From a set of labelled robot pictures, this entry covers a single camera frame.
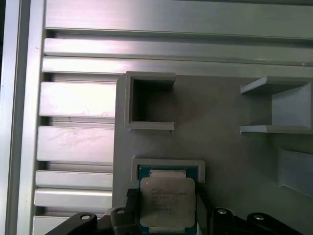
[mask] gray plastic panel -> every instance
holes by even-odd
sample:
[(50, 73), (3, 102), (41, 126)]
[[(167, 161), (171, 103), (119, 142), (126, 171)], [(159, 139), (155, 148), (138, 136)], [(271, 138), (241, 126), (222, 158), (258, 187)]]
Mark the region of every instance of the gray plastic panel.
[(251, 212), (268, 213), (303, 234), (312, 234), (313, 200), (277, 186), (277, 152), (270, 137), (239, 135), (244, 124), (271, 122), (271, 97), (240, 94), (240, 84), (249, 82), (251, 78), (231, 76), (177, 76), (173, 96), (167, 99), (168, 116), (177, 123), (170, 133), (124, 129), (126, 82), (119, 79), (113, 206), (123, 206), (127, 189), (139, 186), (131, 181), (133, 156), (202, 159), (204, 187), (216, 206), (230, 208), (241, 218)]
[(287, 186), (313, 198), (313, 155), (281, 149), (278, 185)]

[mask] gray bracket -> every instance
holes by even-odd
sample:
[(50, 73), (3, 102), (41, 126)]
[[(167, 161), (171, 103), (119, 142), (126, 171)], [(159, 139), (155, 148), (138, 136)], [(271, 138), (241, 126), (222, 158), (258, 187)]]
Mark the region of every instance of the gray bracket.
[(278, 186), (287, 186), (313, 198), (313, 155), (281, 149)]
[(149, 96), (170, 92), (175, 73), (126, 72), (125, 118), (126, 129), (174, 130), (174, 122), (152, 121), (147, 111)]
[(139, 166), (197, 166), (198, 182), (205, 182), (205, 161), (203, 160), (147, 159), (134, 157), (132, 160), (132, 181), (138, 180)]
[(241, 126), (240, 133), (313, 134), (312, 82), (267, 76), (241, 87), (241, 94), (271, 95), (271, 125)]

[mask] black clamp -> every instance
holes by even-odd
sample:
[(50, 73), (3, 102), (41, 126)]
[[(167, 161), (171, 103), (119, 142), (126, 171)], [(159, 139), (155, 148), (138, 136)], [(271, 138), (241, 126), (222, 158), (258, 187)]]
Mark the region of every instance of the black clamp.
[[(99, 220), (93, 213), (78, 213), (46, 235), (141, 235), (139, 198), (139, 189), (129, 189), (124, 208)], [(302, 235), (264, 213), (252, 213), (243, 220), (228, 209), (216, 208), (203, 188), (197, 188), (196, 218), (202, 235)]]

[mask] silver metal bar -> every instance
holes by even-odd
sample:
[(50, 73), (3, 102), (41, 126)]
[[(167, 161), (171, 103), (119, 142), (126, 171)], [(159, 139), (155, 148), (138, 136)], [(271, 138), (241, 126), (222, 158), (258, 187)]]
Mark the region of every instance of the silver metal bar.
[(97, 117), (51, 117), (49, 118), (49, 125), (59, 127), (114, 129), (114, 119)]
[(41, 188), (76, 188), (112, 190), (113, 174), (38, 170), (36, 186)]
[(47, 38), (45, 54), (313, 66), (313, 49), (295, 47)]
[(40, 126), (37, 160), (113, 163), (113, 129)]
[(41, 83), (40, 115), (114, 118), (116, 84)]
[(105, 211), (112, 207), (112, 191), (38, 188), (35, 192), (35, 205)]
[(48, 0), (45, 26), (47, 29), (313, 38), (313, 31), (307, 30), (311, 22), (311, 6), (168, 0)]
[(119, 74), (71, 74), (71, 73), (54, 73), (51, 76), (53, 82), (67, 83), (116, 83), (119, 79)]
[(1, 34), (4, 39), (0, 79), (0, 234), (15, 235), (30, 0), (11, 0), (6, 7), (5, 2), (1, 6), (5, 22), (4, 35)]
[(204, 75), (262, 78), (272, 76), (312, 77), (312, 67), (253, 65), (239, 63), (45, 57), (44, 72), (125, 73), (126, 71), (175, 72), (177, 75)]
[(66, 221), (68, 217), (34, 216), (33, 235), (43, 235)]
[(42, 78), (41, 63), (44, 34), (44, 13), (45, 1), (32, 0), (30, 5), (25, 102), (22, 129), (17, 235), (31, 234), (32, 232), (39, 82)]
[(56, 171), (88, 171), (98, 173), (113, 173), (113, 164), (66, 164), (63, 162), (48, 162), (47, 170)]

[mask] gray shelf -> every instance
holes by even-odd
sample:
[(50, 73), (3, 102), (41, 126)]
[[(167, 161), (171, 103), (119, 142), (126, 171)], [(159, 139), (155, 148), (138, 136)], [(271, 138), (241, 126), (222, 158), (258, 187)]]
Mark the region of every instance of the gray shelf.
[(241, 87), (241, 94), (271, 96), (271, 125), (241, 126), (240, 133), (313, 134), (311, 81), (267, 76)]

